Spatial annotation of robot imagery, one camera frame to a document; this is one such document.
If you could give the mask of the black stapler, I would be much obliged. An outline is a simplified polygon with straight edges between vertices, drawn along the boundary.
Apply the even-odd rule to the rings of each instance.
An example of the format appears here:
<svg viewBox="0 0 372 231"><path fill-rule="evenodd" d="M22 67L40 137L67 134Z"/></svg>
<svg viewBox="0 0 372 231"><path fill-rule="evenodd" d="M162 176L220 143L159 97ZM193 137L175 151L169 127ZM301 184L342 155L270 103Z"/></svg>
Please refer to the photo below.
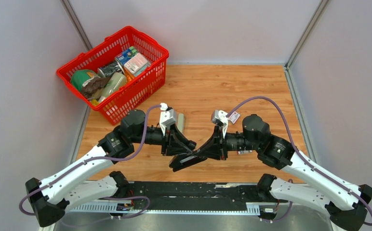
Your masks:
<svg viewBox="0 0 372 231"><path fill-rule="evenodd" d="M197 156L192 154L180 154L176 155L172 158L169 163L169 167L172 169L173 172L180 171L187 167L193 166L200 162L207 160L204 156Z"/></svg>

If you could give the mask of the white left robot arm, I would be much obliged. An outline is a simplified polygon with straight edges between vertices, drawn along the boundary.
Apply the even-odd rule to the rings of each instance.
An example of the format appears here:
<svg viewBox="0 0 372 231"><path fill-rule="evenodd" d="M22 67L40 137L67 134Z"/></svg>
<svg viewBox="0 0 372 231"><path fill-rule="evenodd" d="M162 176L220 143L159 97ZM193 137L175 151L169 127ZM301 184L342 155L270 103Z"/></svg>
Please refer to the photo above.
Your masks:
<svg viewBox="0 0 372 231"><path fill-rule="evenodd" d="M87 179L118 162L136 157L145 144L161 147L163 155L190 154L196 143L178 129L173 108L158 105L159 122L148 126L149 111L131 110L112 132L105 135L89 152L63 170L44 179L31 178L25 183L28 201L40 227L58 222L71 209L105 197L124 199L129 186L124 175L114 171L87 183Z"/></svg>

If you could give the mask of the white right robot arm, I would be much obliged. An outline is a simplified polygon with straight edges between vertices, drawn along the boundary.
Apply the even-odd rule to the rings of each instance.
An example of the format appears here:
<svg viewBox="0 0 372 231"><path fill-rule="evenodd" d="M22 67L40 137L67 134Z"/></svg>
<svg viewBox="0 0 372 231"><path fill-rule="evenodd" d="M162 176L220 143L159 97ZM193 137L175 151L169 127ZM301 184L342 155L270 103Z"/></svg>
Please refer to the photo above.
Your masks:
<svg viewBox="0 0 372 231"><path fill-rule="evenodd" d="M308 184L294 185L271 174L257 183L262 201L272 198L298 203L319 211L346 231L358 231L365 222L372 199L372 187L346 182L297 152L289 141L271 134L269 124L256 114L243 119L242 132L225 133L219 121L213 135L193 152L201 159L225 160L229 151L253 150L265 165L290 173Z"/></svg>

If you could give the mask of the grey staple strip box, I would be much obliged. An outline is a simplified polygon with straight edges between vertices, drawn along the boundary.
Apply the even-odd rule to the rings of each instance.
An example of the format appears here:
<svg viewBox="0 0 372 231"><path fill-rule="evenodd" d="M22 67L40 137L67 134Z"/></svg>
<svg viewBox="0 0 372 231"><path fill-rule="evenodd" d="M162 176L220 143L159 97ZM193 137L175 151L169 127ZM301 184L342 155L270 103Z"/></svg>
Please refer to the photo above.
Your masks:
<svg viewBox="0 0 372 231"><path fill-rule="evenodd" d="M252 152L253 152L253 150L241 150L241 151L237 151L238 155L250 154Z"/></svg>

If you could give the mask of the small red white staple box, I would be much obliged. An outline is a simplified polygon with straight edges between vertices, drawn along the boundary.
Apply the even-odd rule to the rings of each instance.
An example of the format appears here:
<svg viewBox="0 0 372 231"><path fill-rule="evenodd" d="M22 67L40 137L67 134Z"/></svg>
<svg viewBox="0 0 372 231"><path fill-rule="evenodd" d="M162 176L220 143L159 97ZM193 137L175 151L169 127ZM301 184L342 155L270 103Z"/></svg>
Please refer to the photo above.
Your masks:
<svg viewBox="0 0 372 231"><path fill-rule="evenodd" d="M229 117L228 120L232 123L235 124L237 120L240 118L240 114L236 111L234 111Z"/></svg>

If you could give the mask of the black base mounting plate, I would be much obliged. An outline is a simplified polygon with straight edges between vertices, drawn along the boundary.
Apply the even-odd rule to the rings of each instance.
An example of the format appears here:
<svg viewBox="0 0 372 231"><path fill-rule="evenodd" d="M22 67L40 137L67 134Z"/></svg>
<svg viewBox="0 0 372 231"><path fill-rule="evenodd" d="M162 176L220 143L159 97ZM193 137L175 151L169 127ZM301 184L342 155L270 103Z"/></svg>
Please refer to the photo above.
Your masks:
<svg viewBox="0 0 372 231"><path fill-rule="evenodd" d="M150 199L149 210L168 211L243 211L248 203L276 209L278 202L255 183L133 181L119 198L132 198L135 209Z"/></svg>

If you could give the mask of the red plastic shopping basket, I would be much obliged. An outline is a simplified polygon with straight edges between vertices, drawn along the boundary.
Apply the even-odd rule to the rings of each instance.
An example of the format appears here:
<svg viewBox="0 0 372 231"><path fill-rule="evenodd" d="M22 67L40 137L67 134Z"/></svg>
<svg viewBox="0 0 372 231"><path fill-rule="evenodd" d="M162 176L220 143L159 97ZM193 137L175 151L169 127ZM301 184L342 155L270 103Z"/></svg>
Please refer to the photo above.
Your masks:
<svg viewBox="0 0 372 231"><path fill-rule="evenodd" d="M135 77L99 105L92 105L70 83L74 72L81 69L95 71L97 68L112 62L116 55L130 46L134 46L144 55L151 62L151 65L142 74ZM169 55L169 51L152 37L132 26L126 26L106 37L95 48L79 54L76 58L58 68L56 74L72 94L85 102L92 110L99 112L110 124L116 125L130 110L138 107L165 84L166 61Z"/></svg>

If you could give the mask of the pale green bottle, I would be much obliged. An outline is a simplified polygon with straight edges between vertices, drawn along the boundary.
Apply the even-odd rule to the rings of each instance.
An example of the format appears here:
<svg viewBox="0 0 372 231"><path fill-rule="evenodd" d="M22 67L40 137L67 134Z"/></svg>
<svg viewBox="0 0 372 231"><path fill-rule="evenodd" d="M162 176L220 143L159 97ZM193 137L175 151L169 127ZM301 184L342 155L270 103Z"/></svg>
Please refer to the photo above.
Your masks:
<svg viewBox="0 0 372 231"><path fill-rule="evenodd" d="M111 94L118 91L121 87L123 87L127 83L127 77L119 72L115 72L106 86L103 88L101 92L101 96L98 100L99 103L104 101L108 98Z"/></svg>

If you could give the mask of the pink white carton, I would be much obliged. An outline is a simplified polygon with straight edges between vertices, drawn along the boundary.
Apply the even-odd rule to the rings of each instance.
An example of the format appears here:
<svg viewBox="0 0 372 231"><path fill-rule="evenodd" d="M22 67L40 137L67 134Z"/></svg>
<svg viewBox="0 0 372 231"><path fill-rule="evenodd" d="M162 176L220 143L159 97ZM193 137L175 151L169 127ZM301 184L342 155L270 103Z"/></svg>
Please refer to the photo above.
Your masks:
<svg viewBox="0 0 372 231"><path fill-rule="evenodd" d="M124 64L124 68L132 77L142 74L149 66L151 66L150 61L141 53L137 53Z"/></svg>

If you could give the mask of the blue green box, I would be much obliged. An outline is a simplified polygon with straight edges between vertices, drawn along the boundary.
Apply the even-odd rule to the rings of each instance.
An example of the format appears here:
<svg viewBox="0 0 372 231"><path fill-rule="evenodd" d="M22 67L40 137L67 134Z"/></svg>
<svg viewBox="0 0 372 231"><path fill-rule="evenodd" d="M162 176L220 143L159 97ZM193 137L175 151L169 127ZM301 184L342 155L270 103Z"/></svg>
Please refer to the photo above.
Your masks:
<svg viewBox="0 0 372 231"><path fill-rule="evenodd" d="M114 59L121 65L125 65L136 54L138 54L138 50L134 46L130 46L128 49L118 54Z"/></svg>

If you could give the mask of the dark patterned can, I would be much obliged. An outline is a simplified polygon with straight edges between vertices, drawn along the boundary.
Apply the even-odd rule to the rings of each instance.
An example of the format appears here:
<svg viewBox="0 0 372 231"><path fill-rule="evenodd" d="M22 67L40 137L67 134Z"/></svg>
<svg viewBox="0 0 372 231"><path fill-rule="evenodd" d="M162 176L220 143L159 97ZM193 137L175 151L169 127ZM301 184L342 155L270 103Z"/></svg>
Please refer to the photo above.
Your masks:
<svg viewBox="0 0 372 231"><path fill-rule="evenodd" d="M121 64L118 61L112 61L108 63L107 65L98 68L97 73L100 77L110 78L115 73L123 74L123 70L122 70Z"/></svg>

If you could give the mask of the brown crumpled bag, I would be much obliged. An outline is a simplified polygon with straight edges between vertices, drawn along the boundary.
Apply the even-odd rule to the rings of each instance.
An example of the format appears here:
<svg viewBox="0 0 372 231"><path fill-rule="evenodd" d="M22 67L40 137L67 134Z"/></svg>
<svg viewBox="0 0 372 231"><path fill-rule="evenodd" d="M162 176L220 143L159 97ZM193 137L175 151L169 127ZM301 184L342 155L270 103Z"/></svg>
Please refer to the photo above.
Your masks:
<svg viewBox="0 0 372 231"><path fill-rule="evenodd" d="M102 91L108 82L109 78L90 78L82 83L80 93L88 100L97 98L98 92Z"/></svg>

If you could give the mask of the green round package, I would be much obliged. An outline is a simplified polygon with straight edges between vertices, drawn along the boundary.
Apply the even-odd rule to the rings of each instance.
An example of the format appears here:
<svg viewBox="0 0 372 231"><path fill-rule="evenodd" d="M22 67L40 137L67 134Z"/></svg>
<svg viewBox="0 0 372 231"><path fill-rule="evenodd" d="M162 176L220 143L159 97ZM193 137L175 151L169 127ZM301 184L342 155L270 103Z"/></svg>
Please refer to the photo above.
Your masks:
<svg viewBox="0 0 372 231"><path fill-rule="evenodd" d="M92 80L101 78L97 73L93 70L89 69L82 69L77 70L73 73L70 83L72 86L77 89L78 91L82 91L82 89L88 85Z"/></svg>

